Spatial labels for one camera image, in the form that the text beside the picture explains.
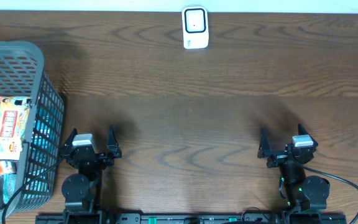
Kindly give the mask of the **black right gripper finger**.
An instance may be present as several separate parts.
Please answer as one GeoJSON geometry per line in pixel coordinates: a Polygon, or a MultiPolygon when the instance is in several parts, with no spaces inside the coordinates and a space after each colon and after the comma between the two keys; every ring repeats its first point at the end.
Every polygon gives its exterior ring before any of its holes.
{"type": "Polygon", "coordinates": [[[259,152],[268,152],[270,151],[270,143],[267,138],[267,134],[264,128],[260,130],[260,144],[259,144],[259,152]]]}
{"type": "Polygon", "coordinates": [[[315,140],[301,123],[298,124],[298,136],[300,137],[299,145],[315,145],[315,140]]]}

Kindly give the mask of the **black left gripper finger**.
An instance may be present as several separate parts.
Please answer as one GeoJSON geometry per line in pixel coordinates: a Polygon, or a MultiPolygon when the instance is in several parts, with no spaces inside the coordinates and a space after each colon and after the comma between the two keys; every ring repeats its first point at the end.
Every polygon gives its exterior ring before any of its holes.
{"type": "Polygon", "coordinates": [[[119,144],[116,140],[112,125],[109,126],[107,147],[111,152],[117,152],[119,150],[119,144]]]}
{"type": "Polygon", "coordinates": [[[69,137],[67,138],[67,140],[63,143],[62,148],[70,147],[70,146],[72,145],[72,142],[73,142],[73,140],[74,140],[74,137],[75,137],[77,134],[78,134],[78,131],[77,131],[76,128],[74,128],[74,129],[71,131],[71,133],[70,133],[69,137]]]}

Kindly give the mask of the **teal mouthwash bottle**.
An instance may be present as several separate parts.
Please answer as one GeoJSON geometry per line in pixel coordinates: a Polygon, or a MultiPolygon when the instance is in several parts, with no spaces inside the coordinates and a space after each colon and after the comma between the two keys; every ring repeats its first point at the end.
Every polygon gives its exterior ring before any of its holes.
{"type": "Polygon", "coordinates": [[[52,111],[42,107],[37,109],[30,140],[26,181],[45,172],[57,162],[61,115],[56,109],[52,111]]]}

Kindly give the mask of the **wet wipes pack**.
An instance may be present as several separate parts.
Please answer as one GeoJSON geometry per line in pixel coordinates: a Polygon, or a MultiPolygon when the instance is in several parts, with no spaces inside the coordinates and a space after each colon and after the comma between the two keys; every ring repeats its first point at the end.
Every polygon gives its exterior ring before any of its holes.
{"type": "Polygon", "coordinates": [[[19,160],[31,101],[29,96],[0,96],[0,160],[19,160]]]}

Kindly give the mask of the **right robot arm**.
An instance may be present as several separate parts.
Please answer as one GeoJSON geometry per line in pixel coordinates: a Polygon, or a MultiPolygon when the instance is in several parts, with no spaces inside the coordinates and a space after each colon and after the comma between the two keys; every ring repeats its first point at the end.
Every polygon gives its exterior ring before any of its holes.
{"type": "Polygon", "coordinates": [[[322,223],[322,211],[327,207],[330,183],[317,175],[307,176],[304,164],[314,158],[318,143],[302,124],[281,151],[274,151],[264,129],[260,132],[257,157],[267,160],[268,168],[280,169],[279,191],[287,199],[288,208],[279,215],[281,223],[322,223]]]}

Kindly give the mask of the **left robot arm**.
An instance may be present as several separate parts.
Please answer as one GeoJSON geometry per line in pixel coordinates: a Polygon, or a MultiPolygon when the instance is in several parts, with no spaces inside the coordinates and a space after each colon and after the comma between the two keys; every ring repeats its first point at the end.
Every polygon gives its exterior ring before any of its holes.
{"type": "Polygon", "coordinates": [[[107,148],[107,152],[97,153],[93,135],[78,134],[77,129],[73,129],[59,149],[59,156],[78,171],[62,184],[64,223],[116,223],[115,214],[100,206],[103,171],[122,157],[112,126],[107,148]]]}

